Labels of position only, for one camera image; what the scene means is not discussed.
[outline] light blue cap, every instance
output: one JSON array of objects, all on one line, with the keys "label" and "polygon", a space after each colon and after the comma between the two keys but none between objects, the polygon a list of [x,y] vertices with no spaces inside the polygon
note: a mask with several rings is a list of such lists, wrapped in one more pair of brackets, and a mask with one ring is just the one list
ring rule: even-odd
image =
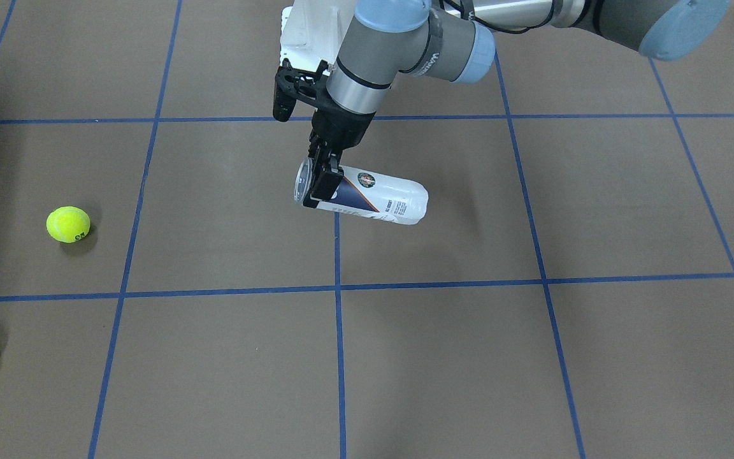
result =
[{"label": "light blue cap", "polygon": [[699,47],[721,22],[731,0],[680,0],[650,28],[641,55],[675,61]]},{"label": "light blue cap", "polygon": [[472,24],[475,24],[475,44],[472,46],[469,61],[466,62],[461,76],[458,76],[453,82],[472,84],[480,81],[489,72],[494,61],[494,52],[498,49],[491,30],[476,22]]},{"label": "light blue cap", "polygon": [[359,0],[356,18],[370,29],[401,34],[428,20],[431,0]]}]

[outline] yellow tennis ball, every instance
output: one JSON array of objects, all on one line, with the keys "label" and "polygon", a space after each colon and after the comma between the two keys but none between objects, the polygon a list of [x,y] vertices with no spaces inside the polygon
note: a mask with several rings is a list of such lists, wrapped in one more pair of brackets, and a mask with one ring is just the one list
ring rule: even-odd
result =
[{"label": "yellow tennis ball", "polygon": [[47,217],[47,233],[61,243],[80,241],[89,232],[90,216],[78,207],[59,207]]}]

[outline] floor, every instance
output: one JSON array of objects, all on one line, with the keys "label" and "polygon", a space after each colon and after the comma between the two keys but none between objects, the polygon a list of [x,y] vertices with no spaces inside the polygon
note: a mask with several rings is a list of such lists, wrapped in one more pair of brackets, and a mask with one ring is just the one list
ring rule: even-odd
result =
[{"label": "floor", "polygon": [[0,458],[734,458],[734,1],[399,78],[344,163],[416,226],[293,203],[288,4],[0,0]]}]

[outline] bottle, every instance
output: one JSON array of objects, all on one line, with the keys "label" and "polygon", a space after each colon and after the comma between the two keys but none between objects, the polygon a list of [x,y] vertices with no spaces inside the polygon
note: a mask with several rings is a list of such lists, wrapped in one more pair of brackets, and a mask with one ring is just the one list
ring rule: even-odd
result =
[{"label": "bottle", "polygon": [[420,183],[349,166],[341,168],[344,177],[333,197],[315,200],[308,195],[313,159],[306,157],[296,174],[294,200],[306,207],[399,224],[416,224],[426,214],[429,194]]}]

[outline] clear plastic cap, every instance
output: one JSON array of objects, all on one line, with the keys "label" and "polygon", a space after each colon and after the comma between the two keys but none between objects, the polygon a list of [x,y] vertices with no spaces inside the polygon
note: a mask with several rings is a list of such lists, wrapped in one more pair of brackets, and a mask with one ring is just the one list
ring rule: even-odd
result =
[{"label": "clear plastic cap", "polygon": [[294,184],[294,201],[301,204],[311,189],[311,176],[313,174],[313,159],[306,157],[299,165],[296,172],[296,183]]}]

